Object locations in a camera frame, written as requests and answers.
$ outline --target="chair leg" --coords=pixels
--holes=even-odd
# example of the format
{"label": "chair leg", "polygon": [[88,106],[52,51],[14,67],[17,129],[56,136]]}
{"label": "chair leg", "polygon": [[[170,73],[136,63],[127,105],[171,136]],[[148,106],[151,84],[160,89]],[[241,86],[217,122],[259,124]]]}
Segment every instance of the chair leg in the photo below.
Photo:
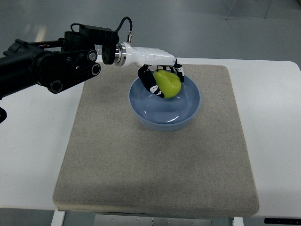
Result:
{"label": "chair leg", "polygon": [[264,18],[267,18],[267,14],[268,14],[268,10],[269,10],[269,6],[270,6],[270,4],[271,4],[271,1],[272,1],[272,0],[269,0],[269,5],[268,5],[268,8],[267,8],[267,11],[266,11],[266,13],[265,13]]}
{"label": "chair leg", "polygon": [[230,15],[230,13],[231,13],[231,11],[232,11],[232,9],[233,9],[233,6],[235,5],[235,2],[236,2],[236,0],[234,0],[234,3],[233,3],[233,5],[232,5],[232,7],[231,7],[231,9],[230,9],[230,11],[229,11],[229,13],[228,13],[228,15],[227,15],[226,20],[228,19],[229,15]]}

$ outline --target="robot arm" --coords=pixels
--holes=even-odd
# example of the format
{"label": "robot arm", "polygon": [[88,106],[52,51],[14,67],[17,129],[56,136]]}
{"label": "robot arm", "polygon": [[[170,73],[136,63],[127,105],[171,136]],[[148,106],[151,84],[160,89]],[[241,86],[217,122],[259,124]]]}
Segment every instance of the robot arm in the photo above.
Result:
{"label": "robot arm", "polygon": [[[118,31],[125,20],[130,22],[127,42],[119,43]],[[97,76],[101,67],[96,63],[95,45],[102,45],[102,59],[107,65],[116,66],[135,64],[141,69],[138,76],[147,89],[155,84],[149,65],[167,66],[176,70],[180,81],[184,82],[182,65],[177,59],[157,48],[131,46],[132,21],[124,17],[117,30],[72,24],[71,32],[65,32],[64,38],[57,41],[28,43],[17,39],[0,58],[0,100],[10,94],[34,84],[47,87],[52,93],[62,92],[83,81]],[[48,51],[48,48],[60,47],[61,51]],[[5,120],[6,112],[0,108],[0,123]]]}

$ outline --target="white table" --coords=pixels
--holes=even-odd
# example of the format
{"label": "white table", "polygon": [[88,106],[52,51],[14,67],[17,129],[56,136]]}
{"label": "white table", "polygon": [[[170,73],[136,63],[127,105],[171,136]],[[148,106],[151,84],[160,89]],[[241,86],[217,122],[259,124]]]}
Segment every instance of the white table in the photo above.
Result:
{"label": "white table", "polygon": [[[281,61],[179,58],[228,68],[253,169],[257,217],[301,217],[301,71]],[[0,207],[56,210],[52,194],[83,84],[38,85],[3,98]]]}

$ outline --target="blue bowl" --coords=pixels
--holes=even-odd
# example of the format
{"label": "blue bowl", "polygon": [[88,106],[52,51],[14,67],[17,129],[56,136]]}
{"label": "blue bowl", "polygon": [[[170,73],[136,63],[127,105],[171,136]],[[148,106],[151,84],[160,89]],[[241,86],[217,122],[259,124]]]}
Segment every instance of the blue bowl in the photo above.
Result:
{"label": "blue bowl", "polygon": [[185,76],[177,96],[162,99],[150,92],[137,78],[128,93],[129,103],[143,125],[163,132],[185,126],[201,106],[201,94],[195,82]]}

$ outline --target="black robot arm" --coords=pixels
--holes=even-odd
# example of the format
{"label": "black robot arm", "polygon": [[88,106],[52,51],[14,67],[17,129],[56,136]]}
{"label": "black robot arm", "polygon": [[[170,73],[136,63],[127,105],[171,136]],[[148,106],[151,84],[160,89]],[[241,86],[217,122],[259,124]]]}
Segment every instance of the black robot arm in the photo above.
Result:
{"label": "black robot arm", "polygon": [[[72,24],[71,31],[56,41],[28,43],[16,39],[0,58],[0,100],[35,84],[47,87],[52,93],[62,92],[83,81],[97,76],[101,67],[95,45],[102,45],[105,64],[113,64],[118,30],[128,19],[124,17],[117,30],[83,24]],[[76,32],[73,26],[78,25]],[[60,47],[61,51],[49,51]],[[0,108],[0,123],[7,114]]]}

